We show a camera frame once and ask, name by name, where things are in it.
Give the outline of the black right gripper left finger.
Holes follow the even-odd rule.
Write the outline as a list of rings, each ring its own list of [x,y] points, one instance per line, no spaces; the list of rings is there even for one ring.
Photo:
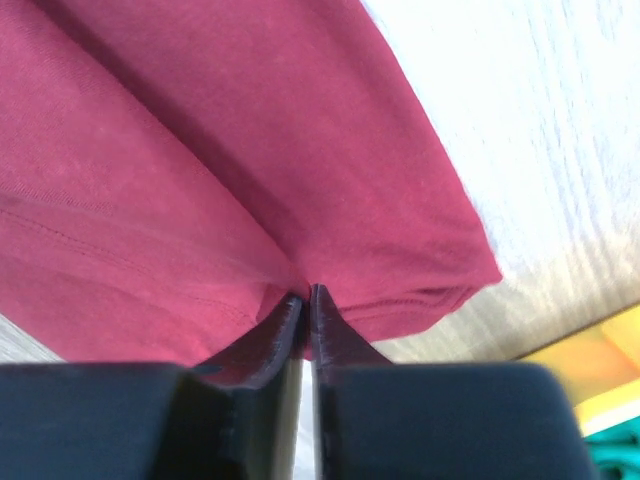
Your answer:
[[[191,368],[6,364],[5,479],[286,479],[300,386],[302,301]]]

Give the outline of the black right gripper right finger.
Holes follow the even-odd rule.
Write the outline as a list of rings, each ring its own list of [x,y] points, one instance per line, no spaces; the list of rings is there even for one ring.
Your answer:
[[[309,303],[323,479],[595,479],[569,401],[524,362],[395,364]]]

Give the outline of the dark red t shirt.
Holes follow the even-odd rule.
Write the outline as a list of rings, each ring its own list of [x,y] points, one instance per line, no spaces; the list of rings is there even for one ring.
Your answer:
[[[200,362],[327,286],[365,339],[501,278],[358,1],[5,1],[1,311],[69,361]]]

